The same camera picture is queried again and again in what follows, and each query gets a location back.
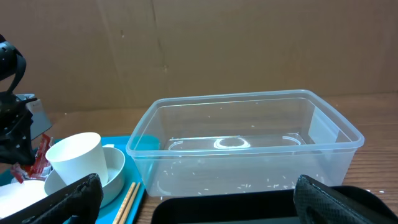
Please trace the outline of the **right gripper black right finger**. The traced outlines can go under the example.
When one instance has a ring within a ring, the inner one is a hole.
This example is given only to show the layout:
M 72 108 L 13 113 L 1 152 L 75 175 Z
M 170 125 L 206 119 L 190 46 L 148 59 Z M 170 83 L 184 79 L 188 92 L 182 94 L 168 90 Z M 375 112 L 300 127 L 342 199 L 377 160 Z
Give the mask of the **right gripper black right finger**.
M 301 223 L 397 223 L 307 175 L 297 180 L 294 205 Z

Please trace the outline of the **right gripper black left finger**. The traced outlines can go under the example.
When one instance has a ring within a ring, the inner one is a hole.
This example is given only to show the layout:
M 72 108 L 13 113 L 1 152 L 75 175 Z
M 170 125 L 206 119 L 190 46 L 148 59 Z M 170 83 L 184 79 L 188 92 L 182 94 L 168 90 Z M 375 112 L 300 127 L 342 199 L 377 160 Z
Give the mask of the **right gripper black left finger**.
M 92 173 L 42 200 L 1 219 L 1 223 L 94 223 L 103 189 Z

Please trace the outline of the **grey bowl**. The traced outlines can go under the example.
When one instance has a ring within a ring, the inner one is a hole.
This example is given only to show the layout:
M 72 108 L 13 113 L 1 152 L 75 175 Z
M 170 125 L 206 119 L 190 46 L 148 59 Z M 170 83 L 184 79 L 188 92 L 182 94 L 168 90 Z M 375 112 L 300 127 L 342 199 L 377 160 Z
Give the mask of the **grey bowl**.
M 103 151 L 108 171 L 108 182 L 103 185 L 104 195 L 100 208 L 112 202 L 118 196 L 125 183 L 123 174 L 125 155 L 123 152 L 110 145 L 103 146 Z M 51 195 L 66 186 L 66 183 L 61 179 L 58 173 L 53 170 L 44 182 L 44 191 L 47 195 Z

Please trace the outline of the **white paper cup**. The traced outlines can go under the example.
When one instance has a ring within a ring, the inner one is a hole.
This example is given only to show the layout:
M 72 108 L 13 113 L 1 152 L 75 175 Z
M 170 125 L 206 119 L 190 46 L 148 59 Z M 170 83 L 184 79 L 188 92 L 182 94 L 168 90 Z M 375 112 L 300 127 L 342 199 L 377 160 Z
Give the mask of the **white paper cup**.
M 46 152 L 45 157 L 67 185 L 89 174 L 98 174 L 101 185 L 108 182 L 106 160 L 98 133 L 79 133 L 62 139 Z

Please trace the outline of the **red snack wrapper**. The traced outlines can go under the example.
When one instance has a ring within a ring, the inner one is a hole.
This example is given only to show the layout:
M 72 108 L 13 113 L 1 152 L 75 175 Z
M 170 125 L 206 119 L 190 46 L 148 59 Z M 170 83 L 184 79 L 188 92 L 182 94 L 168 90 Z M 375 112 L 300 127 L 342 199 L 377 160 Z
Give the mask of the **red snack wrapper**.
M 11 175 L 17 182 L 21 184 L 25 180 L 45 180 L 49 176 L 52 171 L 52 166 L 45 155 L 53 146 L 53 142 L 53 137 L 42 134 L 39 147 L 35 151 L 34 164 L 31 166 L 14 164 L 11 167 Z

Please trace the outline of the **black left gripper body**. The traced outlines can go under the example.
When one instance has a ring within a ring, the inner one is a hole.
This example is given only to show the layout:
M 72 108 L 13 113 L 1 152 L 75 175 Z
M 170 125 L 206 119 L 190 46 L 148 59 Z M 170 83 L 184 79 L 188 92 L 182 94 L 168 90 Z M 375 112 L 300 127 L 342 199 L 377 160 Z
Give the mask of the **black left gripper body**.
M 26 104 L 36 98 L 21 100 L 13 94 L 24 76 L 26 65 L 16 47 L 1 36 L 1 80 L 14 77 L 9 88 L 1 92 L 1 162 L 5 164 L 35 163 L 30 135 L 33 119 Z

